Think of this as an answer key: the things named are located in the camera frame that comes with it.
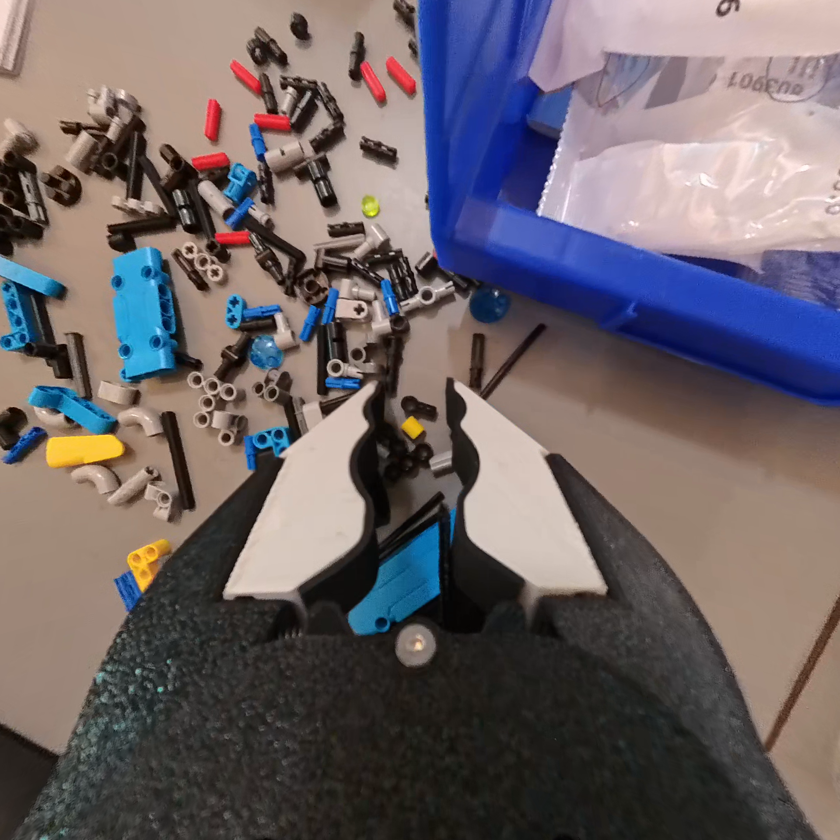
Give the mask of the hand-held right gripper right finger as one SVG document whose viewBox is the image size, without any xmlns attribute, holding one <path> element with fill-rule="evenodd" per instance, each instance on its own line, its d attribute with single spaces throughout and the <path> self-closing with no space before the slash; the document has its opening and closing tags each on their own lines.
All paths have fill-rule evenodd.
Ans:
<svg viewBox="0 0 840 840">
<path fill-rule="evenodd" d="M 461 484 L 449 555 L 457 593 L 483 617 L 519 606 L 527 623 L 546 601 L 606 597 L 549 450 L 452 377 L 445 402 Z"/>
</svg>

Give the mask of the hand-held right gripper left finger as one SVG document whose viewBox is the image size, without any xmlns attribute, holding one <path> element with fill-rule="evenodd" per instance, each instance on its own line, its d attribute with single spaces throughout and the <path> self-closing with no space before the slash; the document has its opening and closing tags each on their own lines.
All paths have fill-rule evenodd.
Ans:
<svg viewBox="0 0 840 840">
<path fill-rule="evenodd" d="M 348 615 L 371 592 L 387 523 L 384 408 L 383 384 L 364 384 L 283 453 L 224 600 L 285 602 L 301 617 L 327 603 Z"/>
</svg>

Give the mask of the pile of building brick pieces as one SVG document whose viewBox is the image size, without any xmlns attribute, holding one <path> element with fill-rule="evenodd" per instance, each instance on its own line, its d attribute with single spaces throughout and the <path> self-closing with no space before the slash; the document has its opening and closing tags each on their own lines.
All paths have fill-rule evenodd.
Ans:
<svg viewBox="0 0 840 840">
<path fill-rule="evenodd" d="M 181 225 L 187 233 L 205 235 L 207 248 L 188 242 L 171 252 L 171 262 L 182 266 L 196 289 L 206 291 L 209 282 L 225 281 L 224 242 L 243 240 L 250 243 L 256 262 L 273 277 L 278 289 L 289 298 L 299 295 L 309 306 L 305 322 L 294 332 L 280 306 L 248 309 L 242 297 L 230 297 L 225 319 L 228 327 L 236 330 L 237 340 L 223 349 L 213 375 L 202 373 L 201 365 L 184 355 L 175 334 L 176 368 L 171 373 L 179 365 L 186 366 L 189 385 L 198 388 L 201 402 L 207 403 L 194 416 L 195 424 L 215 428 L 223 445 L 244 440 L 248 468 L 260 478 L 271 479 L 264 497 L 222 527 L 227 542 L 211 539 L 212 549 L 227 551 L 224 559 L 230 560 L 229 576 L 277 477 L 283 453 L 362 385 L 381 382 L 385 396 L 393 394 L 408 330 L 405 314 L 463 286 L 460 277 L 451 276 L 456 283 L 408 287 L 414 297 L 394 294 L 392 280 L 397 280 L 401 290 L 403 282 L 413 281 L 413 275 L 377 275 L 373 268 L 385 258 L 387 237 L 377 226 L 372 226 L 365 237 L 362 224 L 333 225 L 332 238 L 317 246 L 318 258 L 329 246 L 355 247 L 353 253 L 339 255 L 342 270 L 350 274 L 341 279 L 339 287 L 321 283 L 319 263 L 315 270 L 303 270 L 306 256 L 277 236 L 270 217 L 254 206 L 250 195 L 259 188 L 262 200 L 271 202 L 272 175 L 294 170 L 300 177 L 310 177 L 323 205 L 333 205 L 335 195 L 326 175 L 329 166 L 320 152 L 333 135 L 343 131 L 343 117 L 320 80 L 285 77 L 282 85 L 289 95 L 283 110 L 257 114 L 249 127 L 258 174 L 239 163 L 229 163 L 225 154 L 187 161 L 163 145 L 161 154 L 170 170 L 164 179 L 159 178 L 145 153 L 142 109 L 126 91 L 108 87 L 90 90 L 88 110 L 94 123 L 65 125 L 65 130 L 77 136 L 67 156 L 70 165 L 84 172 L 99 166 L 107 176 L 126 183 L 126 197 L 117 196 L 113 203 L 132 216 L 108 228 L 109 246 L 117 252 L 116 258 L 140 249 L 136 247 L 137 237 L 168 232 Z M 7 137 L 2 141 L 2 279 L 35 293 L 44 334 L 41 341 L 25 345 L 20 353 L 43 358 L 56 378 L 72 379 L 75 385 L 71 390 L 94 403 L 80 335 L 69 332 L 65 343 L 49 341 L 46 300 L 63 298 L 67 289 L 58 280 L 10 259 L 16 239 L 40 238 L 49 224 L 39 183 L 63 206 L 77 203 L 81 185 L 75 172 L 61 167 L 38 172 L 28 158 L 37 142 L 25 126 L 7 121 L 6 130 Z M 118 506 L 144 494 L 156 505 L 154 515 L 168 522 L 178 504 L 193 508 L 193 487 L 174 414 L 146 411 L 135 403 L 137 385 L 144 381 L 101 384 L 100 398 L 124 407 L 109 434 L 123 441 L 125 453 L 99 464 L 73 467 L 73 478 L 92 482 Z M 22 433 L 25 423 L 25 412 L 16 407 L 2 413 L 6 464 L 17 463 L 41 440 L 49 440 L 42 427 L 32 426 Z M 426 444 L 406 451 L 385 420 L 377 428 L 376 441 L 384 487 L 387 480 L 400 479 L 404 467 L 410 473 L 431 466 L 437 473 L 452 466 L 451 455 L 443 463 L 434 461 L 434 452 Z M 378 543 L 380 567 L 436 521 L 444 624 L 471 632 L 480 627 L 494 628 L 510 618 L 514 627 L 522 629 L 527 621 L 519 606 L 501 605 L 486 619 L 457 593 L 449 562 L 456 511 L 450 512 L 443 494 L 437 494 L 392 533 L 394 543 Z M 224 586 L 228 577 L 223 580 Z M 244 601 L 272 602 L 225 602 Z M 337 624 L 338 632 L 351 633 L 348 615 L 342 615 L 332 604 L 319 604 L 301 617 L 291 604 L 277 603 L 282 606 L 281 614 L 290 617 L 288 637 L 300 635 L 305 629 L 319 632 L 333 624 Z"/>
</svg>

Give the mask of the grey desk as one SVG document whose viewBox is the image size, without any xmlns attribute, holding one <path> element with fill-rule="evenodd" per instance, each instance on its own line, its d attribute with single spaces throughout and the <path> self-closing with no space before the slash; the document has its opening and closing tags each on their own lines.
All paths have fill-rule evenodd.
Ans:
<svg viewBox="0 0 840 840">
<path fill-rule="evenodd" d="M 430 246 L 422 95 L 384 69 L 412 65 L 387 2 L 34 2 L 24 64 L 2 79 L 2 119 L 37 138 L 38 168 L 64 164 L 61 119 L 87 116 L 87 91 L 140 102 L 148 151 L 211 151 L 207 100 L 222 105 L 220 147 L 249 163 L 260 109 L 229 69 L 251 67 L 264 27 L 293 73 L 324 79 L 346 118 L 329 154 L 339 218 L 375 196 L 381 224 L 415 260 Z M 487 332 L 493 372 L 539 322 L 547 332 L 491 403 L 566 457 L 656 547 L 706 615 L 758 730 L 782 709 L 838 594 L 838 411 L 687 363 L 605 333 L 566 312 L 513 299 Z M 152 504 L 113 506 L 38 446 L 2 465 L 2 723 L 61 752 L 125 611 L 113 579 L 130 551 L 181 544 L 246 478 L 240 446 L 194 427 L 185 374 L 140 387 L 139 403 L 173 411 L 196 508 L 178 522 Z"/>
</svg>

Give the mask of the long light blue panel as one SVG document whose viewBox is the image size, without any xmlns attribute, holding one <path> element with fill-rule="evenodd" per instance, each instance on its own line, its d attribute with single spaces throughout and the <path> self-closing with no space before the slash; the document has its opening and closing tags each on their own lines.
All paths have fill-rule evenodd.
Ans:
<svg viewBox="0 0 840 840">
<path fill-rule="evenodd" d="M 353 634 L 385 634 L 437 598 L 438 550 L 433 521 L 380 567 L 373 588 L 348 614 Z"/>
</svg>

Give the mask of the yellow curved panel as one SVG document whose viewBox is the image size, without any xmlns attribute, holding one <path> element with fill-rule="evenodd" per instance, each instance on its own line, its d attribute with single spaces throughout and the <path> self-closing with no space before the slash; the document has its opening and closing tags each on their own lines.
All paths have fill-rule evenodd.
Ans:
<svg viewBox="0 0 840 840">
<path fill-rule="evenodd" d="M 124 455 L 125 444 L 113 434 L 54 436 L 45 450 L 47 466 L 52 469 L 89 466 Z"/>
</svg>

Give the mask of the blue plastic bin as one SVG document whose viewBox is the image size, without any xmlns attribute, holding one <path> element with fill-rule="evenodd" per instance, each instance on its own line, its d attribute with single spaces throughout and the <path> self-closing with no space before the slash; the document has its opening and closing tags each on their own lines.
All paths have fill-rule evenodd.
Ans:
<svg viewBox="0 0 840 840">
<path fill-rule="evenodd" d="M 537 215 L 556 141 L 532 130 L 530 60 L 550 2 L 420 2 L 430 224 L 461 275 L 791 396 L 838 406 L 838 255 L 760 269 L 657 255 Z"/>
</svg>

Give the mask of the light blue bent liftarm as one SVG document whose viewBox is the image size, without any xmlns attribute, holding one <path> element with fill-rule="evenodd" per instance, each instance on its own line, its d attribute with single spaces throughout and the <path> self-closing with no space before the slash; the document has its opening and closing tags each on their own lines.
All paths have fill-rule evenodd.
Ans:
<svg viewBox="0 0 840 840">
<path fill-rule="evenodd" d="M 118 423 L 116 417 L 63 386 L 36 386 L 28 396 L 28 404 L 64 415 L 95 435 L 109 434 Z"/>
</svg>

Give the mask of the light blue curved panel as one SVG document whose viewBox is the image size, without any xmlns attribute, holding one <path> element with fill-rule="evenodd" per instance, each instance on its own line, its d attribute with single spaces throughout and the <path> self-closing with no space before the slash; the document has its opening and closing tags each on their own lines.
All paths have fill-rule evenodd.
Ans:
<svg viewBox="0 0 840 840">
<path fill-rule="evenodd" d="M 177 320 L 172 280 L 157 248 L 144 247 L 115 258 L 110 280 L 122 368 L 130 384 L 176 368 Z"/>
</svg>

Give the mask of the light blue angled liftarm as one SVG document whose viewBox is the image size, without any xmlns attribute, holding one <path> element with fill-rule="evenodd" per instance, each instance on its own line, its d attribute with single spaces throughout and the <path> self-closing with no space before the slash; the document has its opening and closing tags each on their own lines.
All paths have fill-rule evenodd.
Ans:
<svg viewBox="0 0 840 840">
<path fill-rule="evenodd" d="M 6 352 L 23 352 L 25 345 L 41 341 L 40 327 L 34 292 L 12 280 L 2 279 L 3 306 L 8 331 L 1 336 L 1 347 Z"/>
</svg>

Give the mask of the crumpled white plastic bag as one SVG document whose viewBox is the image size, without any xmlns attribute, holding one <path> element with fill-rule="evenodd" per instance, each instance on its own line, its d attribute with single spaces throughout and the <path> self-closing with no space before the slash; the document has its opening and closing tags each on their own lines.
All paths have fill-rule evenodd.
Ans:
<svg viewBox="0 0 840 840">
<path fill-rule="evenodd" d="M 551 2 L 537 215 L 660 254 L 836 254 L 838 1 Z"/>
</svg>

